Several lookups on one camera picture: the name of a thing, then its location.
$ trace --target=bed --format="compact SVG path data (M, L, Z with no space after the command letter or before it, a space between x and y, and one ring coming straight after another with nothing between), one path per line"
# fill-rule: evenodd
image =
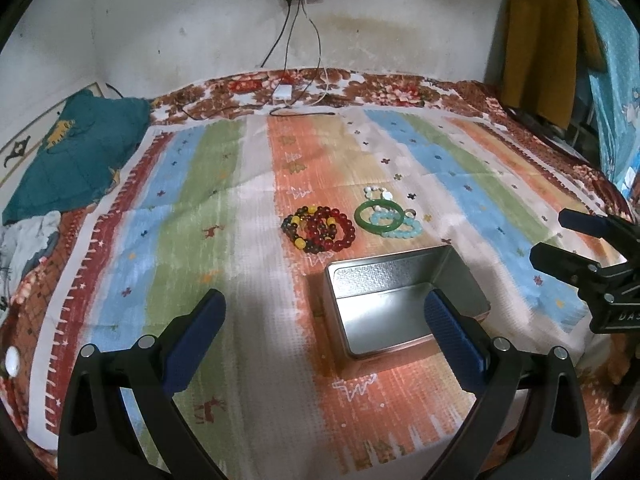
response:
M511 120L480 83L326 74L244 73L152 102L152 126L117 185L97 206L64 213L53 263L2 326L2 344L23 362L17 378L0 382L18 429L55 471L79 348L128 348L217 288L229 306L225 326L174 400L230 478L421 478L473 396L440 354L338 377L318 276L336 259L452 244L491 303L490 334L523 350L570 352L597 474L638 419L607 410L623 351L589 332L575 289L535 272L528 254L547 241L618 262L606 243L562 229L557 217L573 208L632 219L627 202L599 171ZM310 82L295 108L264 105L281 78L294 94ZM350 248L319 254L282 235L282 219L303 205L351 217L367 186L414 209L424 232L407 240L358 231ZM148 459L162 465L126 403ZM508 442L506 434L494 460Z

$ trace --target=wall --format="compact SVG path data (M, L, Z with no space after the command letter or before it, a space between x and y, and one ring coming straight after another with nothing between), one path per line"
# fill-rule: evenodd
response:
M94 0L34 0L0 55L0 146L95 81Z
M484 79L501 0L326 0L309 6L329 66ZM280 0L95 0L98 70L125 95L254 69L284 20ZM280 68L284 41L268 68ZM290 66L313 66L300 13Z

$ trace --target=bracelet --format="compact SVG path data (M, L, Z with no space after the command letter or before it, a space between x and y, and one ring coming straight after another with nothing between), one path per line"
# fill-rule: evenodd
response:
M385 238L415 238L418 235L422 234L422 224L418 222L415 218L412 218L407 213L409 211L404 212L404 218L402 218L402 223L411 228L409 231L400 230L400 228L395 231L389 231L386 233L382 233L381 236ZM394 218L398 218L398 213L396 211L376 211L371 215L370 221L373 225L380 225L381 220L392 220Z
M338 225L342 228L344 238L335 240ZM306 238L298 234L298 227L306 231ZM356 239L356 228L347 215L339 209L327 206L302 206L295 214L287 216L280 229L293 244L305 253L318 254L325 251L339 251L351 247Z
M365 222L362 219L362 212L367 207L375 207L377 205L379 205L380 207L383 207L385 209L393 209L394 211L397 211L398 214L400 215L399 218L394 218L393 221L391 222L391 224L385 225L385 226L374 225L374 224L371 224L369 222ZM360 204L358 206L356 211L353 213L353 217L355 218L356 224L358 224L360 227L362 227L365 231L368 231L369 233L372 233L372 234L375 234L375 235L381 235L382 233L387 233L389 231L395 231L396 229L398 229L402 225L402 218L404 217L404 210L402 210L402 208L397 203L391 202L391 200L384 200L384 199L367 200L366 202L364 202L364 203L362 203L362 204Z

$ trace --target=metal tin box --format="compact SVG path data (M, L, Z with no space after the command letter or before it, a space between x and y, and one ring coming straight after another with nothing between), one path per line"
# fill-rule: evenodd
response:
M329 264L322 303L340 377L349 379L439 352L424 320L427 293L441 289L463 316L490 310L450 245Z

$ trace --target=teal fabric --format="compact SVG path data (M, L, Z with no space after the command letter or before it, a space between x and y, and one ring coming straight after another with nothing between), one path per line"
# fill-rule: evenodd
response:
M2 223L100 200L119 179L149 125L144 99L72 95L2 213Z

